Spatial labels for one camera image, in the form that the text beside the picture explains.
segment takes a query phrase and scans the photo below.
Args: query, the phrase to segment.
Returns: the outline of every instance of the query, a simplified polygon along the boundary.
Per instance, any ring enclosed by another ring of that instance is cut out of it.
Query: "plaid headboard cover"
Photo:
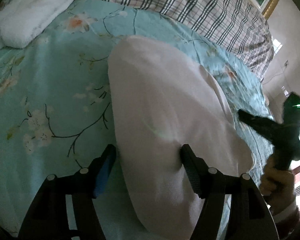
[[[248,0],[105,0],[177,20],[234,53],[263,80],[274,56],[269,26]]]

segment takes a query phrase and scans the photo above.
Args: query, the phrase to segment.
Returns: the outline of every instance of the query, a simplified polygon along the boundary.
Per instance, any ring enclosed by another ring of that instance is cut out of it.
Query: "plaid fabric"
[[[268,24],[247,0],[104,0],[167,15],[233,52],[262,80],[274,50]]]

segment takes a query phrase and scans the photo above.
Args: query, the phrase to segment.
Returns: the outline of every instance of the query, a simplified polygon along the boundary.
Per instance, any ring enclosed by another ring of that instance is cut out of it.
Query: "bed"
[[[249,174],[259,184],[272,146],[240,123],[236,112],[270,113],[259,78],[238,54],[173,14],[76,0],[26,48],[0,50],[0,225],[10,234],[18,234],[47,175],[73,174],[100,156],[107,144],[116,144],[107,57],[128,35],[164,41],[213,75],[226,95],[238,135],[253,153]],[[229,205],[230,199],[224,206],[220,239]],[[94,206],[107,239],[163,239],[138,221],[119,161]]]

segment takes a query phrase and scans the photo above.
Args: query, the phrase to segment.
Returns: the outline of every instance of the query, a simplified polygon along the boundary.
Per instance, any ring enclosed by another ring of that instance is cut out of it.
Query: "wall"
[[[283,46],[269,65],[263,90],[274,117],[280,120],[285,100],[282,87],[300,95],[300,12],[292,0],[280,0],[268,23],[273,38]]]

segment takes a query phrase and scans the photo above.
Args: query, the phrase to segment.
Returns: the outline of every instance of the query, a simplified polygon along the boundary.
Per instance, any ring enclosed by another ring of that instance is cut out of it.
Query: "pillowcase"
[[[204,200],[192,191],[179,150],[239,176],[252,164],[225,95],[202,65],[163,42],[130,36],[108,60],[122,170],[141,223],[168,239],[189,239]]]

